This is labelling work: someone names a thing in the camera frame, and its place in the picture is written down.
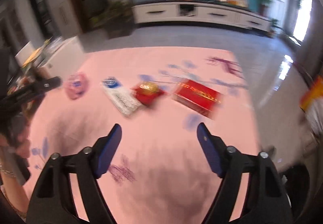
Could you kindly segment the person's left hand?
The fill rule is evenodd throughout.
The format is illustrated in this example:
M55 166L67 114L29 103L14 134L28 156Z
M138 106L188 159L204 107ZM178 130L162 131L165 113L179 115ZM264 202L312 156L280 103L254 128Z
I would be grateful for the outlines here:
M1 146L10 147L22 158L30 157L30 123L22 114L1 121Z

